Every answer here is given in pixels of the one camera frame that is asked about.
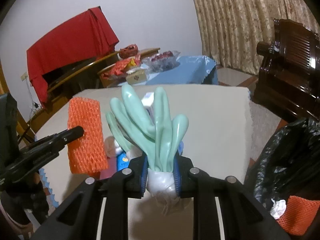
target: beige tabletop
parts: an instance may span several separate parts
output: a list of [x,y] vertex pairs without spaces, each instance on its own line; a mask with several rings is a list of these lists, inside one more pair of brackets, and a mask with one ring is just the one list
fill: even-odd
[[[137,86],[134,89],[142,98],[156,87]],[[185,114],[189,118],[189,128],[183,138],[183,155],[213,177],[224,179],[233,175],[243,182],[252,136],[248,89],[192,84],[162,87],[168,94],[171,117]],[[85,90],[76,96],[100,102],[103,136],[110,136],[105,113],[110,110],[111,98],[121,98],[121,88]],[[67,120],[68,104],[38,131],[37,138],[65,130]],[[44,171],[59,203],[84,179],[82,175],[70,173],[67,147],[60,151],[58,158],[44,166]],[[189,205],[183,212],[164,217],[161,208],[146,191],[141,200],[129,199],[129,239],[192,239],[192,212],[192,205]]]

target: round silver object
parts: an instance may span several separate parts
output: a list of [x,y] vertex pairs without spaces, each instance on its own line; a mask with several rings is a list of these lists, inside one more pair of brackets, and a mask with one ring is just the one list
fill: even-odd
[[85,179],[86,184],[92,184],[95,182],[95,179],[93,177],[88,177]]
[[124,175],[129,175],[131,172],[132,172],[132,170],[129,169],[129,168],[125,168],[125,169],[122,170],[122,173],[123,173]]
[[190,172],[192,173],[192,174],[198,174],[199,172],[200,172],[200,170],[198,169],[198,168],[191,168],[190,169]]
[[237,182],[237,179],[236,179],[236,177],[234,177],[234,176],[229,176],[229,177],[227,177],[227,182],[236,183],[236,182]]

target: white wall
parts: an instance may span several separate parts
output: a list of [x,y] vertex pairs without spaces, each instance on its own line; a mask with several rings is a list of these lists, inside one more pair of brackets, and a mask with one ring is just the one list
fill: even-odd
[[[202,45],[193,0],[16,0],[0,26],[0,59],[9,90],[27,120],[32,102],[26,81],[26,50],[57,25],[101,6],[116,33],[116,49],[136,43],[140,49],[175,49],[200,55]],[[37,100],[31,88],[33,98]]]

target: plastic container of fruit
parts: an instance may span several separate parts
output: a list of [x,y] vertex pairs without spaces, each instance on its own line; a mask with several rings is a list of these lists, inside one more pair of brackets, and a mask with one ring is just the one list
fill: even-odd
[[164,53],[158,53],[151,57],[144,58],[142,63],[149,66],[149,73],[164,72],[179,65],[177,62],[179,54],[180,52],[176,50],[166,51]]

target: gold patterned curtain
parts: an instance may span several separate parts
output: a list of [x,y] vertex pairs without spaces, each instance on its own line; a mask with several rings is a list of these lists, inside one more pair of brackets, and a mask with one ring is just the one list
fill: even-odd
[[259,41],[274,39],[273,19],[291,19],[319,33],[303,0],[194,0],[202,52],[223,66],[258,74]]

